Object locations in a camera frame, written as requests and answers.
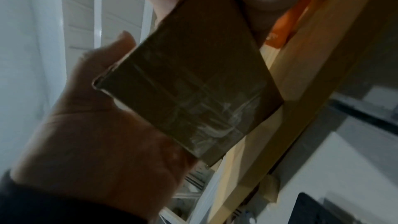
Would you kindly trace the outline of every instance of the wooden beam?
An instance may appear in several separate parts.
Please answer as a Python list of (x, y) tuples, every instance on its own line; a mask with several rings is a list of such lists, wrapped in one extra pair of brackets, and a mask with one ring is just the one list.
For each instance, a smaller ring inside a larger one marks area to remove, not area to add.
[(326, 0), (270, 72), (285, 99), (226, 155), (208, 223), (221, 224), (264, 178), (367, 50), (398, 0)]

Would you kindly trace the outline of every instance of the person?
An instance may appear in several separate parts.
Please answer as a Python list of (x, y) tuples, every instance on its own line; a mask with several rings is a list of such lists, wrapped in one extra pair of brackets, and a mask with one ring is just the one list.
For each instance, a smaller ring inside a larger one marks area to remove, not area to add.
[[(162, 20), (179, 0), (150, 0)], [(239, 0), (261, 45), (297, 0)], [(196, 159), (92, 81), (136, 46), (128, 32), (84, 54), (0, 185), (1, 223), (157, 218)]]

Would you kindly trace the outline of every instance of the dark sleeve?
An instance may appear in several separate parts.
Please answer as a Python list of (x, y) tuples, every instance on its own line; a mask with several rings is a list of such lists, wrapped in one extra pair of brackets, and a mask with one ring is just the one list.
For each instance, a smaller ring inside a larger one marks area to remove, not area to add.
[(105, 205), (54, 196), (17, 185), (10, 178), (10, 171), (0, 181), (1, 224), (94, 222), (147, 223), (139, 217)]

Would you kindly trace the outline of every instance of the orange object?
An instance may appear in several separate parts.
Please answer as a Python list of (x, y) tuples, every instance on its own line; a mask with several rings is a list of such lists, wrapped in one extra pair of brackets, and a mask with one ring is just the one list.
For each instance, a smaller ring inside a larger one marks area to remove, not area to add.
[(277, 49), (281, 48), (310, 2), (311, 0), (299, 0), (295, 6), (280, 17), (269, 33), (265, 44)]

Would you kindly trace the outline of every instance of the cardboard box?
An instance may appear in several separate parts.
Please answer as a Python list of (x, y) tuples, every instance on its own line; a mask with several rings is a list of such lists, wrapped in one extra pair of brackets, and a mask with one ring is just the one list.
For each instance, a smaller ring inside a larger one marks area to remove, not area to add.
[(236, 0), (181, 0), (94, 86), (210, 166), (283, 103)]

